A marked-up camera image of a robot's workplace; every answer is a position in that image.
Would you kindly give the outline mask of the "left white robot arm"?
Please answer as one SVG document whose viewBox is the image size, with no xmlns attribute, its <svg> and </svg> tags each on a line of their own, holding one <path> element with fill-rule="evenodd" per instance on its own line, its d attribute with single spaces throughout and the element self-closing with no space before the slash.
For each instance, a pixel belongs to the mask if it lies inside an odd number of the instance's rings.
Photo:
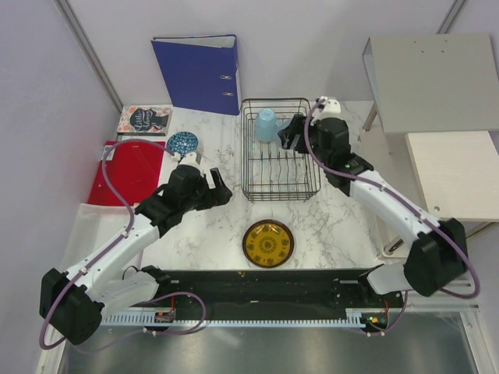
<svg viewBox="0 0 499 374">
<path fill-rule="evenodd" d="M 196 166 L 180 164 L 167 183 L 131 211 L 131 221 L 107 245 L 61 272 L 50 269 L 41 280 L 40 315 L 71 344 L 90 338 L 101 321 L 132 305 L 149 301 L 163 306 L 171 288 L 147 272 L 128 280 L 112 278 L 138 252 L 181 223 L 191 210 L 224 206 L 232 192 L 217 168 L 210 170 L 214 187 Z"/>
</svg>

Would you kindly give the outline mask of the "blue patterned bowl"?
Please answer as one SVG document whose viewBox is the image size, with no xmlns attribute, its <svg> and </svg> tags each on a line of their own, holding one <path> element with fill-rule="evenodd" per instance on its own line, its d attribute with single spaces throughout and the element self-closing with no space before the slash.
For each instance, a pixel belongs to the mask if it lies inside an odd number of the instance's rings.
<svg viewBox="0 0 499 374">
<path fill-rule="evenodd" d="M 184 157 L 197 150 L 199 140 L 192 132 L 176 132 L 168 139 L 166 146 L 171 152 Z"/>
</svg>

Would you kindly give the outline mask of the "yellow plate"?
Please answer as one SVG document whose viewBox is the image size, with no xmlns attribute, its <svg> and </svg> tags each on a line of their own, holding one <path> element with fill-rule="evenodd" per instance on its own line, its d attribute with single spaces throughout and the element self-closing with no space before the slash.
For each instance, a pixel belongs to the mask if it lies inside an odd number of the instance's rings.
<svg viewBox="0 0 499 374">
<path fill-rule="evenodd" d="M 255 266 L 272 269 L 286 263 L 295 249 L 290 229 L 280 221 L 265 219 L 252 224 L 242 237 L 245 257 Z"/>
</svg>

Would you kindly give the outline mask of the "light blue cup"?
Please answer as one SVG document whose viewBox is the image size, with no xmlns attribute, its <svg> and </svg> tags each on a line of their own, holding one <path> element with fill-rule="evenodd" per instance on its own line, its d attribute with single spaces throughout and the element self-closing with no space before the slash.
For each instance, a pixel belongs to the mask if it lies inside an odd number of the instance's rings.
<svg viewBox="0 0 499 374">
<path fill-rule="evenodd" d="M 255 137 L 262 143 L 269 143 L 273 140 L 274 131 L 277 125 L 277 116 L 270 108 L 261 109 L 255 121 Z"/>
</svg>

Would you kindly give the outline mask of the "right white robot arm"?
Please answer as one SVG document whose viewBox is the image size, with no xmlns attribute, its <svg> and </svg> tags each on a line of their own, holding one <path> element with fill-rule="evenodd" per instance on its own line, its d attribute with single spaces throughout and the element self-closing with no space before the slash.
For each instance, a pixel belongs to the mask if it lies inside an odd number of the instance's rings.
<svg viewBox="0 0 499 374">
<path fill-rule="evenodd" d="M 294 115 L 278 126 L 277 137 L 282 148 L 309 154 L 331 185 L 368 207 L 409 246 L 404 263 L 380 265 L 366 273 L 366 282 L 356 289 L 363 305 L 375 306 L 393 291 L 450 295 L 447 284 L 464 273 L 471 274 L 475 286 L 469 298 L 479 294 L 463 225 L 456 219 L 440 220 L 393 190 L 372 164 L 352 152 L 345 121 Z"/>
</svg>

